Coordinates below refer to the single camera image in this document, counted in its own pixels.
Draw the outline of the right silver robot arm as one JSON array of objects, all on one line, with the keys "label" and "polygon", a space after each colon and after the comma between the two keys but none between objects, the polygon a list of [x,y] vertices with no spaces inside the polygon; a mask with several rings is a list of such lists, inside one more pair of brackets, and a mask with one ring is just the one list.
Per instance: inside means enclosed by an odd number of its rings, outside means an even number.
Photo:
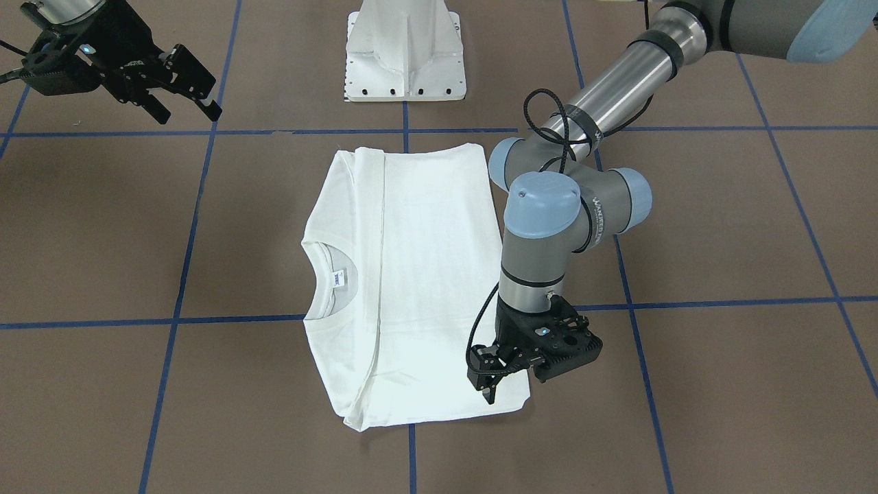
[{"label": "right silver robot arm", "polygon": [[2,77],[44,96],[103,88],[123,104],[141,107],[165,124],[170,111],[154,89],[191,100],[210,121],[222,116],[211,91],[216,78],[182,44],[164,50],[126,1],[26,1],[20,10],[40,28],[21,67]]}]

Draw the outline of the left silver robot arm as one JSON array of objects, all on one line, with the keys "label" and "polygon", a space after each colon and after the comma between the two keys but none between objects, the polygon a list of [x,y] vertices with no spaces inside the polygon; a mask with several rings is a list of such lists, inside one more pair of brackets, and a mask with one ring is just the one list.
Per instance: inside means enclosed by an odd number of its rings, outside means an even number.
[{"label": "left silver robot arm", "polygon": [[868,31],[875,1],[670,1],[608,68],[567,102],[548,89],[523,101],[529,137],[498,143],[488,159],[507,194],[495,337],[469,340],[467,377],[494,404],[501,382],[541,381],[594,362],[602,341],[565,300],[571,256],[644,222],[653,207],[646,177],[598,166],[596,153],[649,109],[659,90],[709,54],[746,54],[793,64],[840,59]]}]

